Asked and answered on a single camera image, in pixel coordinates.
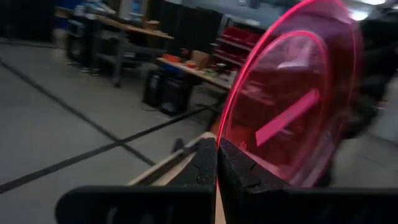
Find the metal shelf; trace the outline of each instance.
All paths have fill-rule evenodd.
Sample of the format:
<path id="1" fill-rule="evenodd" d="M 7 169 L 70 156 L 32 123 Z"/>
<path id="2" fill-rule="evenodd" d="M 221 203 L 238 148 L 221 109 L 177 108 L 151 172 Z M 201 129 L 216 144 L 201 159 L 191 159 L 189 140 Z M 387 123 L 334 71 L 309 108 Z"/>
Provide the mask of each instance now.
<path id="1" fill-rule="evenodd" d="M 221 56 L 221 55 L 219 55 L 219 54 L 217 54 L 217 53 L 214 53 L 213 55 L 214 55 L 215 57 L 221 58 L 221 59 L 223 59 L 223 60 L 225 60 L 225 61 L 227 61 L 227 62 L 231 62 L 231 63 L 234 63 L 234 64 L 239 65 L 239 66 L 242 66 L 242 65 L 243 65 L 243 64 L 240 63 L 240 62 L 237 62 L 237 61 L 235 61 L 235 60 L 233 60 L 233 59 L 230 59 L 230 58 L 228 58 L 228 57 Z"/>
<path id="2" fill-rule="evenodd" d="M 250 47 L 246 47 L 246 46 L 243 46 L 243 45 L 241 45 L 241 44 L 237 44 L 237 43 L 234 43 L 234 42 L 232 42 L 232 41 L 225 40 L 225 39 L 222 39 L 222 38 L 217 38 L 217 41 L 220 41 L 220 42 L 222 42 L 222 43 L 226 43 L 226 44 L 232 45 L 232 46 L 234 46 L 234 47 L 237 47 L 237 48 L 240 48 L 240 49 L 243 49 L 243 50 L 251 51 L 251 49 L 252 49 L 252 48 L 250 48 Z"/>

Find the black plastic part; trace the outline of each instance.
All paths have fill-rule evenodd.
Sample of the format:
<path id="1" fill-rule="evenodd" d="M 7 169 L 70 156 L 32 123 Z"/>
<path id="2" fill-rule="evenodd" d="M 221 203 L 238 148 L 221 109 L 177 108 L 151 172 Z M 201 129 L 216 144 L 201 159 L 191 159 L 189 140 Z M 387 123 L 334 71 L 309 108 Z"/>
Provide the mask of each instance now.
<path id="1" fill-rule="evenodd" d="M 59 200 L 55 217 L 59 224 L 213 224 L 213 191 L 209 185 L 80 187 Z"/>
<path id="2" fill-rule="evenodd" d="M 174 179 L 168 185 L 210 185 L 216 187 L 217 176 L 217 146 L 213 138 L 202 139 L 199 142 L 199 150 Z"/>
<path id="3" fill-rule="evenodd" d="M 225 220 L 233 223 L 267 223 L 264 217 L 274 205 L 270 197 L 288 187 L 282 179 L 260 167 L 231 142 L 222 139 L 218 152 L 218 183 Z M 273 191 L 274 194 L 262 193 Z"/>
<path id="4" fill-rule="evenodd" d="M 294 189 L 224 139 L 218 182 L 228 224 L 398 223 L 397 189 Z"/>
<path id="5" fill-rule="evenodd" d="M 216 143 L 202 139 L 195 147 L 198 151 L 190 163 L 166 186 L 87 186 L 71 190 L 58 201 L 58 223 L 214 224 Z"/>

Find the gray floor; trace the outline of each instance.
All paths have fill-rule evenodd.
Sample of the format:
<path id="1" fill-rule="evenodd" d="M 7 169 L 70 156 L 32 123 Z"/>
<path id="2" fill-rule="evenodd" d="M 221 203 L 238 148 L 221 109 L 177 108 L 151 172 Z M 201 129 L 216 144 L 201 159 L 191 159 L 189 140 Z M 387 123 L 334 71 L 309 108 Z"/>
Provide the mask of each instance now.
<path id="1" fill-rule="evenodd" d="M 0 59 L 17 67 L 70 106 L 118 138 L 170 119 L 141 104 L 145 71 L 131 74 L 123 88 L 108 78 L 91 77 L 66 65 L 59 49 L 0 45 Z M 395 96 L 394 85 L 391 96 Z M 214 99 L 195 89 L 195 103 Z M 335 187 L 398 187 L 398 100 L 381 113 L 370 132 L 345 141 L 335 161 Z M 169 155 L 174 139 L 195 138 L 205 128 L 201 114 L 128 145 L 154 162 Z M 111 143 L 106 136 L 14 74 L 0 67 L 0 185 L 57 162 Z M 55 223 L 56 201 L 67 190 L 87 184 L 125 184 L 149 166 L 121 147 L 66 167 L 0 194 L 1 223 Z"/>

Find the wooden strip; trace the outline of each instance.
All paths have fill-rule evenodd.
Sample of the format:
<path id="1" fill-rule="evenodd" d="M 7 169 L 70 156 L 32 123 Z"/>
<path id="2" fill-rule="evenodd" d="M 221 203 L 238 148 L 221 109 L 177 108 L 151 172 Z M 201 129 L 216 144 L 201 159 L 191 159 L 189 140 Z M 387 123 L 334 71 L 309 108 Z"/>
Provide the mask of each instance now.
<path id="1" fill-rule="evenodd" d="M 106 25 L 113 26 L 118 29 L 123 29 L 126 31 L 132 31 L 132 32 L 140 32 L 142 34 L 147 34 L 147 35 L 161 37 L 161 38 L 165 38 L 165 39 L 169 39 L 169 40 L 174 40 L 174 37 L 171 37 L 171 36 L 161 32 L 161 31 L 158 31 L 158 30 L 149 30 L 149 29 L 144 29 L 144 28 L 140 28 L 140 27 L 134 27 L 132 25 L 120 23 L 118 21 L 107 18 L 105 16 L 97 15 L 97 19 Z"/>
<path id="2" fill-rule="evenodd" d="M 200 139 L 206 139 L 206 138 L 216 138 L 216 135 L 213 133 L 203 133 L 201 136 L 197 137 L 196 139 L 190 141 L 186 147 L 193 146 L 196 142 L 198 142 Z M 134 180 L 130 181 L 127 185 L 134 185 L 138 183 L 140 180 L 145 178 L 147 175 L 150 175 L 153 173 L 156 169 L 162 167 L 162 165 L 166 164 L 168 161 L 172 160 L 173 158 L 177 157 L 183 153 L 182 149 L 179 149 L 177 152 L 169 155 L 166 159 L 162 160 L 160 163 L 154 165 L 151 167 L 149 170 L 144 172 L 142 175 L 139 177 L 135 178 Z M 179 163 L 177 166 L 173 167 L 170 169 L 165 175 L 163 175 L 161 178 L 156 180 L 152 185 L 154 186 L 163 186 L 168 184 L 177 174 L 183 170 L 183 168 L 191 161 L 191 159 L 194 157 L 195 152 L 191 153 L 188 155 L 181 163 Z M 217 184 L 217 190 L 216 190 L 216 211 L 215 211 L 215 223 L 216 224 L 226 224 L 225 221 L 225 216 L 224 216 L 224 208 L 223 208 L 223 202 L 221 200 L 221 193 L 220 193 L 220 188 L 218 187 Z"/>

